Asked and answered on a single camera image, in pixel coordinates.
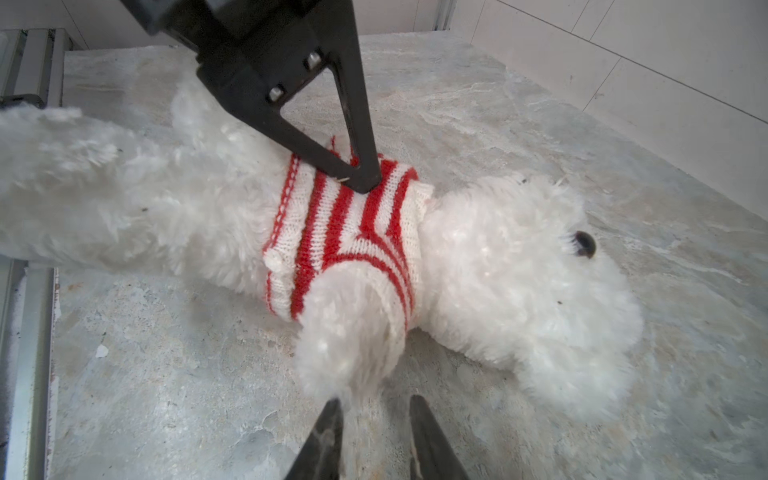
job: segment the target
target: teddy bear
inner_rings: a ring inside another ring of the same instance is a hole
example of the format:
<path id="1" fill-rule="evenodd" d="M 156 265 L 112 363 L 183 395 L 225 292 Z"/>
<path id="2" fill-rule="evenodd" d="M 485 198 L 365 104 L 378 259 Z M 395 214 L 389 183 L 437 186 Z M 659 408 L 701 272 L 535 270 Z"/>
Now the teddy bear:
<path id="1" fill-rule="evenodd" d="M 580 421 L 621 410 L 641 309 L 564 180 L 518 172 L 436 196 L 380 156 L 344 187 L 230 116 L 194 77 L 152 141 L 78 108 L 0 111 L 0 253 L 186 276 L 264 299 L 302 326 L 307 394 L 374 396 L 411 329 L 514 372 Z M 354 163 L 344 135 L 328 148 Z"/>

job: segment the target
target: knitted sweater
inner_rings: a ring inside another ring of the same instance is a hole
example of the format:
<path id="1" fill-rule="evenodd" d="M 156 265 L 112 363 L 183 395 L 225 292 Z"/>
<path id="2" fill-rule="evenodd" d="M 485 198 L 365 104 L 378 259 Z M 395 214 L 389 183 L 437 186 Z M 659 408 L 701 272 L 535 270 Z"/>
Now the knitted sweater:
<path id="1" fill-rule="evenodd" d="M 335 138 L 331 145 L 340 157 Z M 408 329 L 421 297 L 418 225 L 432 186 L 418 182 L 409 165 L 379 158 L 382 182 L 358 194 L 291 157 L 273 232 L 263 249 L 269 269 L 266 303 L 273 313 L 300 321 L 313 281 L 340 262 L 360 261 L 384 273 L 378 277 L 394 286 L 377 291 L 396 292 Z"/>

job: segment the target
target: screw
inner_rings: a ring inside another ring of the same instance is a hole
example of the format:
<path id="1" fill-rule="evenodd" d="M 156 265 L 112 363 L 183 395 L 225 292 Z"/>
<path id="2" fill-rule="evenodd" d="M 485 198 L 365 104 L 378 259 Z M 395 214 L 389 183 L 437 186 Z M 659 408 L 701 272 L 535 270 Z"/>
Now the screw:
<path id="1" fill-rule="evenodd" d="M 314 70 L 317 65 L 320 64 L 320 61 L 322 58 L 320 58 L 320 55 L 313 51 L 310 53 L 310 56 L 306 58 L 306 67 L 308 70 Z"/>
<path id="2" fill-rule="evenodd" d="M 280 88 L 280 86 L 272 87 L 272 90 L 270 90 L 270 101 L 273 103 L 278 101 L 280 97 L 283 96 L 283 89 Z"/>

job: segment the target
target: black eye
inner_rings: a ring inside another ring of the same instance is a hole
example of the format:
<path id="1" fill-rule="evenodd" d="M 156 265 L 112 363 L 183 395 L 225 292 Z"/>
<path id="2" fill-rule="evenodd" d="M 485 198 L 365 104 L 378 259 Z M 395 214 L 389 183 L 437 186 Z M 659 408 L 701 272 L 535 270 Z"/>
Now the black eye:
<path id="1" fill-rule="evenodd" d="M 576 255 L 580 257 L 592 258 L 594 253 L 598 251 L 598 243 L 594 241 L 592 235 L 587 232 L 577 231 L 574 235 L 574 242 L 576 243 Z"/>

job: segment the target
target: marble surface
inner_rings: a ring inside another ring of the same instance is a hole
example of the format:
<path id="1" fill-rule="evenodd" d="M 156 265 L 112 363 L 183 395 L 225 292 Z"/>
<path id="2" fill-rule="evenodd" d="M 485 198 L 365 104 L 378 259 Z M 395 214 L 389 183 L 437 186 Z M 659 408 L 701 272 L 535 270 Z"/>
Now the marble surface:
<path id="1" fill-rule="evenodd" d="M 382 152 L 438 193 L 521 168 L 565 177 L 647 325 L 640 381 L 603 425 L 414 332 L 381 397 L 346 417 L 346 478 L 407 478 L 414 392 L 471 478 L 768 477 L 768 223 L 450 34 L 364 37 L 362 53 Z M 168 105 L 193 67 L 181 48 L 69 52 L 64 100 L 173 141 Z M 333 133 L 332 80 L 286 116 Z M 295 333 L 207 284 L 62 269 L 51 477 L 282 478 L 322 407 L 297 385 Z"/>

